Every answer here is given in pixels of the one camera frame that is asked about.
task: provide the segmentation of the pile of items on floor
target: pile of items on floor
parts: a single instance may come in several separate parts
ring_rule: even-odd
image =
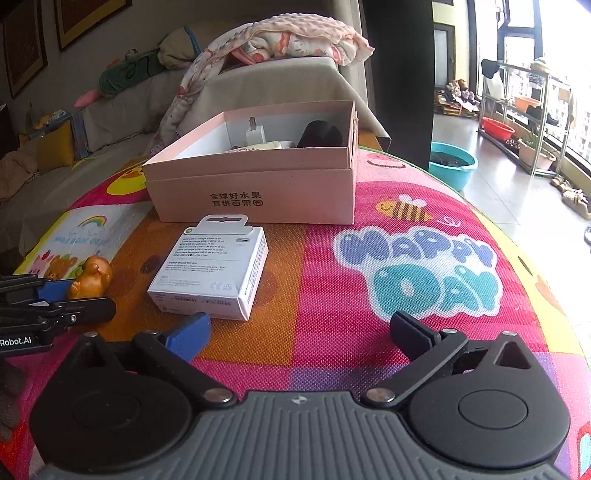
[[[465,80],[454,80],[445,88],[435,88],[433,111],[443,115],[464,116],[476,118],[480,102],[474,92],[468,89]]]
[[[562,201],[586,220],[591,220],[591,196],[582,189],[576,189],[561,175],[556,175],[550,183],[562,192]]]

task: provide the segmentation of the shoe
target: shoe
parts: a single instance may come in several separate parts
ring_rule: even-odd
[[[532,106],[529,105],[527,110],[525,111],[529,116],[535,118],[536,120],[541,120],[542,118],[542,109],[539,106]],[[548,125],[558,125],[558,120],[552,118],[549,113],[546,114],[546,123]]]
[[[583,192],[564,192],[562,201],[586,220],[591,220],[591,209]]]
[[[581,193],[583,190],[581,189],[575,189],[573,188],[573,186],[570,184],[570,182],[568,180],[565,180],[564,182],[562,182],[560,185],[558,185],[558,189],[564,193],[564,192],[575,192],[575,193]]]
[[[564,183],[564,177],[562,175],[556,175],[552,180],[550,180],[550,185],[556,188],[558,188],[561,183]]]

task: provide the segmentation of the slipper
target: slipper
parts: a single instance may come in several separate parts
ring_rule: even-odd
[[[561,183],[560,185],[558,185],[558,189],[564,194],[565,192],[573,192],[573,193],[583,193],[583,190],[581,189],[576,189],[574,187],[571,186],[569,181],[565,181],[564,183]]]
[[[552,180],[550,180],[550,184],[556,188],[558,188],[561,183],[564,183],[564,177],[562,175],[556,175]]]
[[[591,220],[591,207],[582,192],[564,192],[562,201],[584,219]]]

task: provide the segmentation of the white product box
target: white product box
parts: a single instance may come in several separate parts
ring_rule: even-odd
[[[148,294],[167,313],[248,320],[268,248],[246,215],[208,215],[188,227],[152,280]]]

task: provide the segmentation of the gloved hand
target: gloved hand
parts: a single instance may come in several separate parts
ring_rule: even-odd
[[[0,442],[10,442],[12,430],[21,422],[18,396],[24,387],[24,373],[0,358]]]

